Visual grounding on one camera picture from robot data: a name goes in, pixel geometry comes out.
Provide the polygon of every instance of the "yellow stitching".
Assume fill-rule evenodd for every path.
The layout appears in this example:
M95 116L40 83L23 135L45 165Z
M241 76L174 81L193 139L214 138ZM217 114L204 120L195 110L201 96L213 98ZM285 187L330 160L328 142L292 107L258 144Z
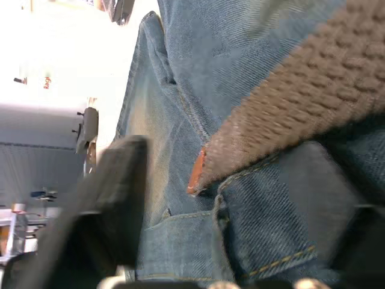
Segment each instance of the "yellow stitching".
M307 248L306 250L297 252L297 253L295 253L295 254L293 254L293 255L290 255L290 256L286 256L286 257L282 258L282 259L279 260L279 261L275 261L275 262L271 263L270 265L263 266L263 267L261 267L261 268L255 270L255 271L252 271L251 273L243 274L243 275L241 276L241 278L247 278L247 277L256 275L256 274L258 274L258 273L262 273L263 271L266 271L266 270L271 269L271 268L273 268L273 267L276 267L276 266L278 266L278 265L280 265L280 264L283 264L283 263L285 263L285 262L288 262L289 260L291 260L291 259L293 259L293 258L295 258L295 257L302 256L302 255L303 255L304 253L306 253L306 252L311 252L311 251L313 251L314 249L315 249L315 246L310 246L310 247Z
M292 258L291 256L284 257L284 258L282 259L282 262L287 262L287 261L289 261L291 258Z
M151 230L153 228L156 229L156 227L158 225L163 224L165 222L176 221L176 220L179 220L179 219L190 219L190 218L196 218L196 217L201 217L201 216L210 216L210 215L211 215L211 213L197 213L197 214L194 214L194 215L191 215L191 216L178 216L178 215L170 216L170 217L164 219L162 222L160 222L160 223L158 223L158 224L156 224L156 225L154 225L152 227L149 227L149 228L145 229L145 231Z
M265 167L265 166L267 166L267 165L269 165L269 164L272 164L272 163L275 162L277 159L278 159L278 156L272 158L271 160L269 160L269 162L267 162L267 163L265 163L265 164L261 164L259 167L256 167L256 168L253 169L251 172L242 173L241 175L236 176L235 178L228 180L228 183L225 183L225 184L223 185L223 187L222 187L220 190L223 191L223 190L224 190L225 188L227 188L233 181L235 181L235 180L237 180L237 179L239 179L239 178L242 178L242 177L244 177L244 176L247 176L247 175L249 175L249 174L251 174L251 173L257 172L257 171L260 170L261 168L263 168L263 167Z
M143 279L157 278L157 277L169 277L169 278L173 278L173 279L177 279L177 280L181 280L181 281L221 281L221 280L214 280L211 278L179 277L179 276L175 276L173 274L152 274L152 275L139 277L138 279L143 280Z
M259 272L263 272L263 271L266 271L267 269L269 269L269 266L262 267L262 268L259 269L258 271L259 271Z
M294 254L294 257L298 257L298 256L301 256L303 254L303 252L298 252L298 253L295 253Z
M278 264L280 264L281 262L279 262L279 261L277 261L277 262L274 262L274 263L272 263L271 265L270 265L270 267L275 267L275 266L277 266Z

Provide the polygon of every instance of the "ceiling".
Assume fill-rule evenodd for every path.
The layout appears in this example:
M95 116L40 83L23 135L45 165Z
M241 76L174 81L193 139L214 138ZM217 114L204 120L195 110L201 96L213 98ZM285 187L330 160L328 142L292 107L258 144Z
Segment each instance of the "ceiling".
M0 143L0 207L9 208L13 202L42 206L29 193L43 187L57 190L57 201L49 205L60 207L81 177L83 162L84 156L73 149Z

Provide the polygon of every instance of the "belt loop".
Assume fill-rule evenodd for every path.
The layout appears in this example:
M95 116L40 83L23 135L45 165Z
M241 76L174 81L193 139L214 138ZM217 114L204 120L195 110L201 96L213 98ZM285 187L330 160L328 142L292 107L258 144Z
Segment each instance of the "belt loop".
M235 281L234 273L231 269L230 261L227 257L224 242L224 233L229 224L229 213L223 196L219 194L215 198L214 210L212 215L212 241L211 255L213 262L212 278L214 280Z

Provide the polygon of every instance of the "jeans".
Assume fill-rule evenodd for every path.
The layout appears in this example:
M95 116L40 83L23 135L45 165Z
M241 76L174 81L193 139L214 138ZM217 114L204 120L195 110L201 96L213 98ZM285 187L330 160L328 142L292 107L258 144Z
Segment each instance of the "jeans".
M141 250L128 278L208 285L310 277L332 284L339 276L317 259L280 181L279 155L200 196L186 188L201 147L232 107L345 1L158 2L162 20L149 13L140 25L117 125L117 138L140 134L152 143ZM381 143L385 130L369 128L348 142L346 131L333 131L328 145L383 186L382 146L370 143Z

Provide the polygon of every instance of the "brown belt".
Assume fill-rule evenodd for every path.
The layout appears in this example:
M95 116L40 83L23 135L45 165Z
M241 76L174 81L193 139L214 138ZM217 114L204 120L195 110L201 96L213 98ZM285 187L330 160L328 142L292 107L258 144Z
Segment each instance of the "brown belt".
M199 194L261 158L385 109L385 1L347 0L284 59L202 149Z

